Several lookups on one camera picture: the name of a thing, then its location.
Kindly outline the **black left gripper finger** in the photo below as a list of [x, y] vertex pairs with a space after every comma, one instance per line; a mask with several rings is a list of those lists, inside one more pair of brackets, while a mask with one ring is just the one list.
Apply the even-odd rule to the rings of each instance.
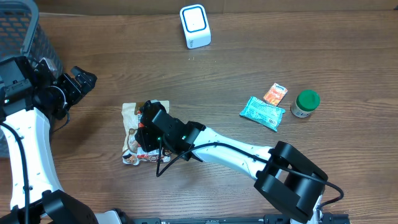
[[80, 85], [81, 91], [84, 94], [89, 93], [94, 87], [97, 81], [97, 76], [92, 73], [81, 73], [80, 74]]
[[75, 76], [75, 80], [78, 82], [90, 81], [90, 77], [88, 76], [88, 74], [80, 67], [74, 66], [71, 69], [71, 73]]

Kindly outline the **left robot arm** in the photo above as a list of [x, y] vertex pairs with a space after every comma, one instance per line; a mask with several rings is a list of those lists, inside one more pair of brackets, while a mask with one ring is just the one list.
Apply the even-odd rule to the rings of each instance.
[[1, 62], [1, 129], [12, 169], [11, 212], [1, 223], [107, 223], [114, 212], [94, 213], [66, 194], [50, 149], [50, 119], [62, 119], [94, 87], [97, 77], [79, 67], [73, 76], [53, 76], [45, 61], [32, 66], [27, 57]]

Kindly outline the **green lid jar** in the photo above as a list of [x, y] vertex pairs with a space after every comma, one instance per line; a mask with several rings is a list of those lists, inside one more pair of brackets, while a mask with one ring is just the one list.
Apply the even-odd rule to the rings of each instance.
[[290, 110], [298, 118], [310, 116], [320, 105], [320, 96], [313, 90], [302, 91], [292, 102]]

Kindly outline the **red candy bar wrapper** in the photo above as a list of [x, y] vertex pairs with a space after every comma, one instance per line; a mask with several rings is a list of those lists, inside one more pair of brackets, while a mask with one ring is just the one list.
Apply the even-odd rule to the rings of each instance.
[[[141, 123], [141, 118], [142, 118], [142, 113], [140, 111], [137, 111], [137, 119], [138, 119], [138, 128], [143, 127], [143, 124]], [[145, 158], [147, 153], [144, 151], [144, 147], [139, 143], [137, 145], [137, 157], [139, 159]]]

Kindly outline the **brown red snack bag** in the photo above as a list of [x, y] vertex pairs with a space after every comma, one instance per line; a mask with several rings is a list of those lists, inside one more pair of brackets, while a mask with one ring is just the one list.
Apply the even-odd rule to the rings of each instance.
[[135, 134], [138, 131], [137, 111], [144, 102], [139, 103], [124, 103], [121, 114], [123, 116], [123, 125], [126, 133], [124, 146], [122, 148], [122, 160], [124, 164], [138, 166], [140, 162], [157, 162], [159, 159], [159, 147], [157, 146], [153, 151], [147, 152], [143, 159], [137, 157], [137, 145]]

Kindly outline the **teal wet wipes pack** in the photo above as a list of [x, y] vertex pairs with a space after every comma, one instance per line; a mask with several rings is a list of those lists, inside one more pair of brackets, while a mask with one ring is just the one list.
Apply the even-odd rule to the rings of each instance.
[[255, 96], [251, 96], [239, 115], [277, 132], [284, 113], [285, 109], [267, 104]]

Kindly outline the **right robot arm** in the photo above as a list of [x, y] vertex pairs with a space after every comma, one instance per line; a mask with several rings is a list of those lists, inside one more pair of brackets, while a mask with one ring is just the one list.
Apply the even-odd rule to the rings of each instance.
[[138, 115], [135, 138], [144, 151], [164, 147], [177, 159], [226, 166], [251, 177], [254, 188], [282, 214], [299, 223], [315, 221], [328, 176], [292, 145], [239, 142], [201, 123], [183, 123], [155, 100], [145, 102]]

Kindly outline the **small orange packet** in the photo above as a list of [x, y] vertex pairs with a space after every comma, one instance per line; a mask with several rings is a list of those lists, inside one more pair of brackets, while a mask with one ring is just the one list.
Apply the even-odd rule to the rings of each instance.
[[286, 87], [274, 83], [268, 90], [268, 92], [263, 96], [263, 100], [273, 106], [278, 106], [282, 101], [284, 96], [287, 94], [288, 89]]

